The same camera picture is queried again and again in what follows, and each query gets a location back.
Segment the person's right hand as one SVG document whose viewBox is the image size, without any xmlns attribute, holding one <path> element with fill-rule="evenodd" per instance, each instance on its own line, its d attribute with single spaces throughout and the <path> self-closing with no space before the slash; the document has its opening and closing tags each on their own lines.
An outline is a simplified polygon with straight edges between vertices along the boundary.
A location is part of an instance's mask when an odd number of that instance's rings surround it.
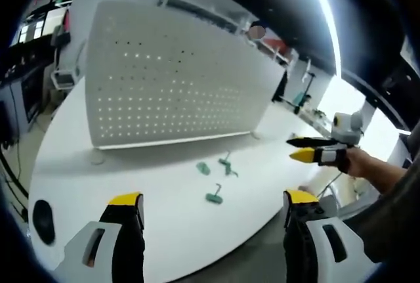
<svg viewBox="0 0 420 283">
<path fill-rule="evenodd" d="M 348 160 L 347 173 L 353 177 L 365 178 L 371 162 L 371 156 L 359 148 L 349 148 L 346 150 L 346 158 Z"/>
</svg>

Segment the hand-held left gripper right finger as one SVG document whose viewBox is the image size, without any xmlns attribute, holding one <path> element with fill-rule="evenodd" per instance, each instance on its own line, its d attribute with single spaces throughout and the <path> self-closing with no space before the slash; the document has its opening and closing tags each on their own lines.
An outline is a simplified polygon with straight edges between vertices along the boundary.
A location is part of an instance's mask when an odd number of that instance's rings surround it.
<svg viewBox="0 0 420 283">
<path fill-rule="evenodd" d="M 312 194 L 286 190 L 283 198 L 286 281 L 364 281 L 361 238 L 340 218 L 327 214 Z"/>
</svg>

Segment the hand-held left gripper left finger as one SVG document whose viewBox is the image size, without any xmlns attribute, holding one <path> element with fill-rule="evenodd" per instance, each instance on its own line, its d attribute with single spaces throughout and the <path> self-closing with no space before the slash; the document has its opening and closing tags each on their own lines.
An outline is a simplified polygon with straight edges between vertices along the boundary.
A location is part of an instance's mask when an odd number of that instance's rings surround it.
<svg viewBox="0 0 420 283">
<path fill-rule="evenodd" d="M 116 196 L 65 246 L 59 282 L 144 282 L 144 196 Z"/>
</svg>

